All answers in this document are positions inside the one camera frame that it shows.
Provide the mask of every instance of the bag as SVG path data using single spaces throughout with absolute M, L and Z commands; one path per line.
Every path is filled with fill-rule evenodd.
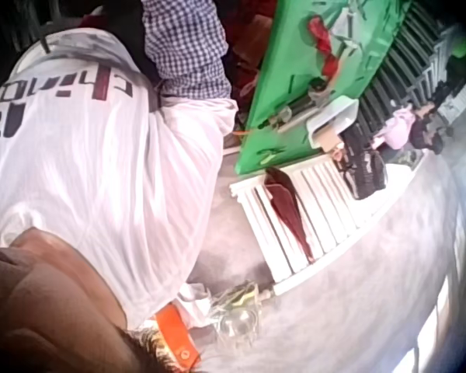
M 356 200 L 368 198 L 387 186 L 387 169 L 380 153 L 365 148 L 343 170 L 343 179 Z

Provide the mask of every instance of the person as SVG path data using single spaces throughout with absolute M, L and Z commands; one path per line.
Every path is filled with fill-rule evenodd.
M 416 149 L 428 148 L 440 154 L 443 140 L 439 131 L 429 131 L 429 116 L 435 110 L 435 104 L 426 105 L 414 110 L 409 103 L 397 109 L 394 116 L 387 120 L 384 128 L 374 136 L 372 148 L 377 149 L 384 162 L 390 162 L 410 142 Z
M 428 130 L 428 124 L 431 121 L 430 113 L 431 110 L 426 113 L 425 110 L 420 110 L 416 114 L 417 118 L 411 127 L 409 142 L 416 149 L 429 149 L 439 155 L 443 150 L 443 139 L 440 131 Z
M 233 128 L 211 0 L 144 0 L 157 94 L 103 30 L 47 37 L 0 88 L 0 371 L 169 371 L 124 330 L 172 301 Z

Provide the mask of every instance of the plaid shirt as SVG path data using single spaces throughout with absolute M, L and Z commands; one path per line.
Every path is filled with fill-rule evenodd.
M 145 53 L 164 80 L 161 94 L 229 98 L 221 57 L 228 45 L 212 0 L 141 0 Z

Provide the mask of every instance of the red cloth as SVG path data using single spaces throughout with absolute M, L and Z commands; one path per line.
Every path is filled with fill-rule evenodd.
M 308 23 L 308 29 L 316 42 L 316 49 L 325 58 L 322 75 L 330 80 L 339 69 L 339 59 L 332 53 L 332 43 L 329 39 L 329 31 L 321 16 L 315 16 Z
M 266 174 L 264 185 L 273 196 L 271 200 L 273 210 L 301 244 L 308 262 L 314 263 L 312 250 L 302 225 L 301 212 L 298 209 L 297 194 L 292 180 L 286 173 L 273 167 L 266 169 Z

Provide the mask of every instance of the gray floor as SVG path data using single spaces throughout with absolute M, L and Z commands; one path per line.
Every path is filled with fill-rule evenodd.
M 453 227 L 466 200 L 466 117 L 445 157 L 429 156 L 381 221 L 331 266 L 263 306 L 252 348 L 217 347 L 211 329 L 192 332 L 210 372 L 391 371 L 415 344 L 447 274 L 455 278 Z M 190 278 L 213 292 L 245 278 L 271 281 L 243 210 L 227 186 L 226 159 L 207 242 Z M 452 286 L 455 296 L 464 288 Z

